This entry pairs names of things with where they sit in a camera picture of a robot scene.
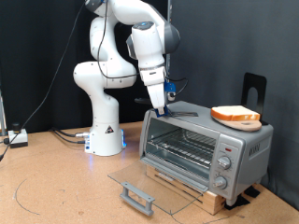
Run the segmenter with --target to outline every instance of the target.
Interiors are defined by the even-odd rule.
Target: warning label
[[[106,133],[114,133],[113,129],[111,128],[111,126],[109,126],[106,130]]]

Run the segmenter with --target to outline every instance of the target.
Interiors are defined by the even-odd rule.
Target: table surface
[[[298,211],[261,185],[256,199],[245,196],[250,204],[215,216],[193,204],[173,216],[155,206],[152,217],[138,212],[107,175],[139,160],[141,126],[121,124],[128,147],[111,157],[87,154],[53,133],[30,133],[29,147],[9,149],[0,163],[1,223],[299,223]]]

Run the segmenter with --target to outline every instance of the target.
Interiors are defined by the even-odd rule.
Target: black cable
[[[270,175],[270,166],[267,166],[267,173],[268,173],[268,186],[267,188],[270,189],[270,184],[271,184],[271,175]]]
[[[168,80],[170,80],[170,81],[176,81],[176,82],[180,82],[180,81],[182,81],[182,80],[186,80],[185,85],[178,91],[178,93],[176,93],[176,96],[178,96],[183,90],[185,90],[185,88],[187,87],[188,82],[189,82],[189,80],[188,80],[186,77],[181,78],[181,79],[172,79],[172,78],[169,78],[169,77],[166,77],[166,78],[167,78]]]
[[[59,137],[61,137],[62,139],[64,139],[66,142],[69,142],[69,143],[75,143],[75,144],[85,144],[85,141],[77,141],[77,142],[73,142],[73,141],[70,141],[66,138],[63,138],[61,135],[59,135],[56,131],[52,130],[54,133],[56,133]]]
[[[125,77],[108,77],[104,74],[102,68],[101,68],[101,65],[100,65],[100,49],[102,47],[102,44],[103,44],[103,41],[104,41],[104,38],[105,38],[105,34],[106,34],[106,28],[107,28],[107,9],[108,9],[108,0],[106,0],[106,13],[105,13],[105,26],[104,26],[104,32],[103,32],[103,37],[102,37],[102,40],[101,40],[101,43],[99,45],[99,49],[97,50],[97,64],[99,65],[99,69],[102,73],[102,75],[105,77],[105,78],[110,78],[110,79],[117,79],[117,78],[126,78],[126,77],[136,77],[139,75],[139,73],[136,73],[134,75],[130,75],[130,76],[125,76]]]
[[[37,109],[35,110],[35,112],[32,113],[32,115],[31,115],[31,116],[24,122],[24,124],[21,126],[21,130],[26,126],[26,124],[28,123],[28,121],[34,116],[34,114],[39,110],[39,108],[45,103],[46,99],[48,98],[49,93],[50,93],[50,90],[51,90],[52,85],[53,85],[53,83],[54,83],[54,80],[55,80],[55,78],[56,78],[56,76],[57,76],[57,73],[58,73],[58,71],[59,71],[59,69],[60,69],[60,66],[61,66],[61,64],[62,64],[62,61],[63,61],[64,56],[65,56],[65,54],[66,54],[66,51],[67,51],[67,48],[68,48],[68,46],[69,46],[71,37],[72,37],[72,35],[73,35],[73,33],[74,33],[74,30],[75,30],[75,28],[76,28],[76,24],[77,24],[77,20],[78,20],[78,15],[80,14],[80,12],[81,12],[81,10],[83,9],[84,5],[85,5],[85,1],[83,2],[83,4],[82,4],[82,6],[81,6],[81,8],[80,8],[80,10],[79,10],[79,12],[78,12],[78,14],[77,14],[77,16],[76,16],[76,19],[75,19],[75,22],[74,22],[74,26],[73,26],[72,32],[71,32],[70,36],[68,37],[68,41],[67,41],[67,44],[66,44],[66,47],[65,47],[65,50],[64,50],[63,57],[61,58],[61,60],[60,60],[60,62],[59,62],[59,64],[58,64],[58,67],[57,67],[57,69],[56,69],[54,78],[53,78],[52,82],[50,83],[50,87],[49,87],[49,89],[48,89],[48,92],[47,92],[47,94],[46,94],[44,100],[43,100],[43,101],[41,102],[41,104],[37,107]],[[13,139],[11,140],[11,142],[8,144],[8,146],[7,146],[6,150],[4,151],[4,153],[3,153],[2,155],[0,155],[0,161],[4,158],[4,156],[5,156],[6,153],[7,153],[8,148],[10,147],[10,145],[12,144],[12,142],[16,139],[16,137],[17,137],[20,133],[21,133],[21,132],[17,133],[17,134],[14,136],[14,138],[13,138]]]
[[[65,135],[65,136],[67,136],[67,137],[76,137],[75,134],[72,134],[72,133],[64,133],[63,131],[61,131],[61,130],[55,128],[55,127],[52,127],[52,128],[50,129],[50,131],[56,131],[56,132],[61,133],[61,134]]]

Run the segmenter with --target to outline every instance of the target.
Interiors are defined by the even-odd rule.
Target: oven rack
[[[216,140],[199,133],[178,129],[153,138],[148,144],[209,169]]]

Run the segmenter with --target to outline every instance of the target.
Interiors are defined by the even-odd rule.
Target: toast
[[[260,120],[260,114],[242,105],[217,106],[211,109],[211,116],[215,119],[240,121]]]

